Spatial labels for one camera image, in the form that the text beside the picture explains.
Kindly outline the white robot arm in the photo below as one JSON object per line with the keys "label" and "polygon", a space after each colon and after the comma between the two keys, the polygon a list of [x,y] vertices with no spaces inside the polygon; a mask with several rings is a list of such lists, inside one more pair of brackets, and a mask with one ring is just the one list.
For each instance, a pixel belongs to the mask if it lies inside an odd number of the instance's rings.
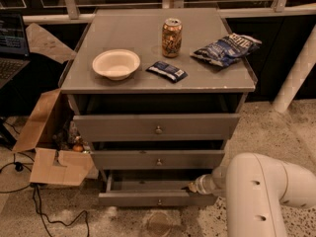
{"label": "white robot arm", "polygon": [[226,168],[215,168],[188,188],[226,197],[228,237],[287,237],[281,208],[316,205],[311,171],[256,153],[236,155]]}

